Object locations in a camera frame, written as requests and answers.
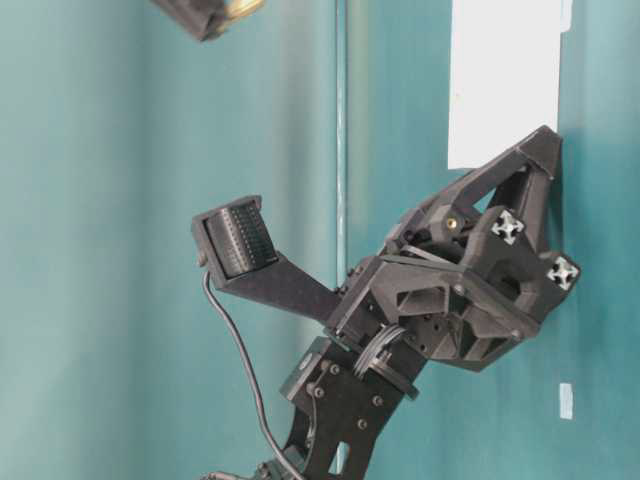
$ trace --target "white paper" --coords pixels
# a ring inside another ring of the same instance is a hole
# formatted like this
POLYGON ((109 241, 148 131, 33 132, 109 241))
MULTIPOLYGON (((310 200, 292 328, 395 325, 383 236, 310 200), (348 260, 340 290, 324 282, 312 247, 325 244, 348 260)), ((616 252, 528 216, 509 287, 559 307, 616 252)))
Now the white paper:
POLYGON ((453 0, 452 18, 449 168, 557 130, 562 0, 453 0))
POLYGON ((560 418, 573 420, 573 386, 570 383, 560 384, 560 418))

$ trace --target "wire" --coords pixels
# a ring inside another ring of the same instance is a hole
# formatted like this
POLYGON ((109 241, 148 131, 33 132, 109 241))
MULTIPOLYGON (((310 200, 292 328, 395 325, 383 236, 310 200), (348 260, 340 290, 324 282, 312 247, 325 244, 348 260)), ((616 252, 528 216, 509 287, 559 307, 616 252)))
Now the wire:
POLYGON ((360 380, 364 378, 364 374, 371 367, 371 362, 375 360, 380 352, 396 338, 406 332, 398 324, 385 325, 380 332, 373 337, 369 344, 362 351, 353 368, 353 373, 360 380))
POLYGON ((202 277, 202 288, 211 306, 220 314, 222 319, 227 324, 227 327, 231 332, 231 336, 233 337, 233 340, 238 347, 240 358, 242 359, 242 365, 244 366, 244 371, 247 374, 247 378, 249 379, 249 385, 251 386, 251 391, 253 392, 253 397, 256 402, 256 411, 258 413, 258 420, 260 422, 260 430, 262 430, 264 437, 267 439, 267 443, 275 453, 276 458, 278 459, 282 467, 287 472, 289 472, 291 476, 293 476, 293 478, 295 478, 296 480, 305 480, 305 478, 300 474, 300 472, 298 472, 296 467, 293 466, 293 464, 285 456, 284 452, 280 449, 278 443, 273 437, 273 434, 271 433, 271 430, 269 429, 269 424, 267 423, 267 415, 264 410, 264 402, 262 400, 262 393, 260 392, 260 386, 258 385, 258 380, 256 378, 255 371, 253 370, 253 365, 251 364, 249 353, 247 352, 247 347, 245 347, 242 336, 240 335, 236 324, 231 319, 231 316, 227 313, 218 299, 213 295, 211 286, 209 285, 210 280, 211 274, 209 273, 209 271, 207 271, 202 277))

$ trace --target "black 3d-printed bracket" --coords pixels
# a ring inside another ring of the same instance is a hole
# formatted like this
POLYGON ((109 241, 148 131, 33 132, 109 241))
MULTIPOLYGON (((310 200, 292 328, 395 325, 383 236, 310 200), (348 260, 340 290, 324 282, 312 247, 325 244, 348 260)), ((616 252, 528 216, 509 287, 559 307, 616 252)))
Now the black 3d-printed bracket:
MULTIPOLYGON (((378 435, 405 396, 417 397, 428 360, 482 370, 535 336, 571 292, 580 269, 548 248, 544 228, 561 145, 542 127, 410 210, 336 292, 273 248, 259 197, 194 218, 200 263, 217 289, 325 327, 281 390, 296 407, 285 453, 305 478, 364 478, 378 435), (349 453, 331 473, 341 443, 349 453)), ((288 475, 272 460, 254 478, 288 475)))

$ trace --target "teal curtain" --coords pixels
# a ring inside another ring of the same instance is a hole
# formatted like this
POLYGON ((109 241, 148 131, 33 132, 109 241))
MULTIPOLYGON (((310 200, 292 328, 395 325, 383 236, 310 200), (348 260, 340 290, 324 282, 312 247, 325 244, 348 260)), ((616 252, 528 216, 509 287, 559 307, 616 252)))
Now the teal curtain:
MULTIPOLYGON (((191 217, 264 196, 335 283, 335 20, 272 0, 198 45, 150 2, 0 4, 0 479, 250 474, 271 456, 191 217)), ((311 323, 223 296, 273 429, 311 323)))

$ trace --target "screw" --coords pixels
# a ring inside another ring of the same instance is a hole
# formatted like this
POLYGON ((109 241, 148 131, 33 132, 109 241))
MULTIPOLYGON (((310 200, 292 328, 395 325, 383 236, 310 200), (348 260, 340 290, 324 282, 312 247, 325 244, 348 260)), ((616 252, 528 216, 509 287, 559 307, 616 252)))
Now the screw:
POLYGON ((449 230, 455 230, 458 227, 458 220, 455 217, 447 218, 447 228, 449 230))
POLYGON ((204 267, 207 264, 207 254, 204 253, 202 250, 198 251, 198 266, 200 268, 204 267))

